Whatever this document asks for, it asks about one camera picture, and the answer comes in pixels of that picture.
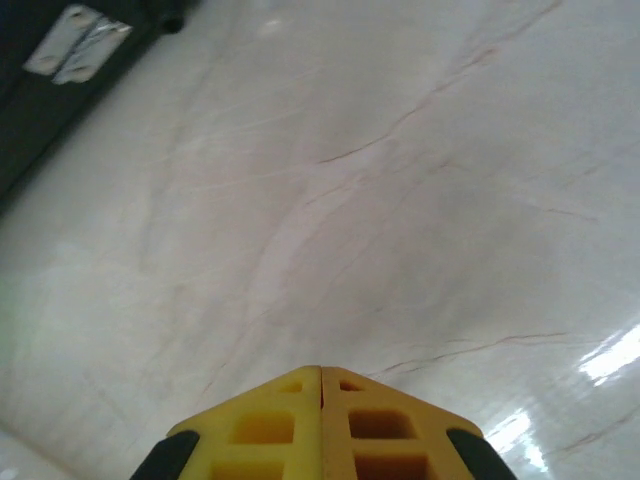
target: white marble tile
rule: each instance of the white marble tile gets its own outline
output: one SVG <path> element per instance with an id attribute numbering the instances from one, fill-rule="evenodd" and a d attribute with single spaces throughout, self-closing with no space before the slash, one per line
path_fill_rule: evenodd
<path id="1" fill-rule="evenodd" d="M 216 0 L 0 225 L 0 419 L 79 478 L 303 364 L 636 478 L 640 6 Z"/>

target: square cutout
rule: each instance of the square cutout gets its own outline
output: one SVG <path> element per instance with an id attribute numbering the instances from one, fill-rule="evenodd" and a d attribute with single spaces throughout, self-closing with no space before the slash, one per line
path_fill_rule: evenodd
<path id="1" fill-rule="evenodd" d="M 283 471 L 277 462 L 221 463 L 214 465 L 211 480 L 282 480 Z"/>
<path id="2" fill-rule="evenodd" d="M 231 443 L 292 443 L 294 424 L 289 412 L 249 413 L 236 423 Z"/>
<path id="3" fill-rule="evenodd" d="M 395 410 L 353 410 L 349 412 L 352 438 L 416 438 L 411 420 Z"/>
<path id="4" fill-rule="evenodd" d="M 428 480 L 427 458 L 419 455 L 356 455 L 358 480 Z"/>
<path id="5" fill-rule="evenodd" d="M 354 385 L 353 383 L 347 380 L 340 380 L 340 390 L 342 390 L 343 392 L 361 392 L 362 391 L 360 387 L 358 387 L 357 385 Z"/>

